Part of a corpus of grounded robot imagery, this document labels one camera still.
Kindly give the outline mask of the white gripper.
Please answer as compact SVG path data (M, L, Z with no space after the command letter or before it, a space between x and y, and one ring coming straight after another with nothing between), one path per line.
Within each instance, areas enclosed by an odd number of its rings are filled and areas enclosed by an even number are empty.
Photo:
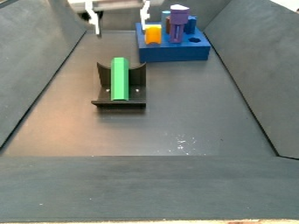
M100 35L99 15L95 11L111 11L142 8L139 11L142 28L146 28L146 20L150 18L150 5L162 5L164 0L68 0L71 8L76 12L87 11L90 22L95 25L95 33Z

